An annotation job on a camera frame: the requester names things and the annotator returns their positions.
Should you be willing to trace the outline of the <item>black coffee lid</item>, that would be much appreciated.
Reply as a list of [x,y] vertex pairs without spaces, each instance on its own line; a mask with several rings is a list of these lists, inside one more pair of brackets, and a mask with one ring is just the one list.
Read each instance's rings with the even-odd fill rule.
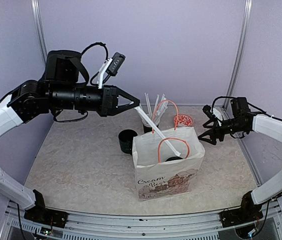
[[180,156],[172,156],[172,157],[169,157],[166,162],[171,162],[171,161],[176,161],[176,160],[182,160],[183,158],[180,157]]

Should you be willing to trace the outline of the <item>white paper takeout bag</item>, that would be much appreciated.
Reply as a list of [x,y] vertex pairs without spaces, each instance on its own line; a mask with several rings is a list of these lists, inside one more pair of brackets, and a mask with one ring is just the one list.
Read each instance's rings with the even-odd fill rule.
[[136,194],[140,201],[169,198],[189,193],[205,156],[193,127],[173,127],[160,130],[174,148],[181,153],[180,160],[153,130],[134,137],[132,159]]

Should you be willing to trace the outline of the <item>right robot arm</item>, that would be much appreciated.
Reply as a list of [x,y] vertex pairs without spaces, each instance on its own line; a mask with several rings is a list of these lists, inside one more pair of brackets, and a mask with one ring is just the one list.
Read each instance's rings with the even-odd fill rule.
[[[234,137],[235,134],[241,134],[240,137],[244,138],[254,133],[282,146],[282,119],[248,102],[246,97],[229,97],[229,100],[232,111],[230,118],[223,119],[214,104],[203,107],[202,111],[208,120],[203,124],[206,131],[198,136],[199,140],[216,145],[227,135]],[[241,222],[247,222],[264,203],[281,195],[282,169],[242,197],[236,216]]]

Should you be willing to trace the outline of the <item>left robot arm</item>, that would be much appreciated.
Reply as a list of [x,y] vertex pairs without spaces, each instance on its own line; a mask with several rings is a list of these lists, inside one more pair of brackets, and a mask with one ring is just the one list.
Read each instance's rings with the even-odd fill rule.
[[[89,112],[101,117],[115,116],[137,107],[140,101],[114,85],[125,56],[116,52],[106,57],[100,70],[92,77],[82,64],[83,53],[73,50],[52,50],[47,54],[45,70],[39,80],[27,80],[0,100],[0,137],[28,123],[39,115],[56,118],[64,110],[75,110],[86,119]],[[51,218],[43,195],[26,189],[0,168],[0,193],[17,203],[26,213],[44,223]]]

